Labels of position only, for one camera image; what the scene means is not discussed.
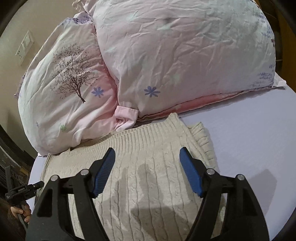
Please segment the person's left hand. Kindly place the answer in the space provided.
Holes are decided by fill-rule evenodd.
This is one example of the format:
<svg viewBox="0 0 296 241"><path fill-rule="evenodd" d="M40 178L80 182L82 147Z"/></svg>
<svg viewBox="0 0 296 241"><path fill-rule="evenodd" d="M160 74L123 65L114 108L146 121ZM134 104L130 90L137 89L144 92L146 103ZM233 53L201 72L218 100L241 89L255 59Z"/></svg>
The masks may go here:
<svg viewBox="0 0 296 241"><path fill-rule="evenodd" d="M26 203L25 205L21 205L21 208L16 206L10 207L12 215L18 219L18 214L21 214L25 217L24 222L30 223L32 211L29 207L29 205Z"/></svg>

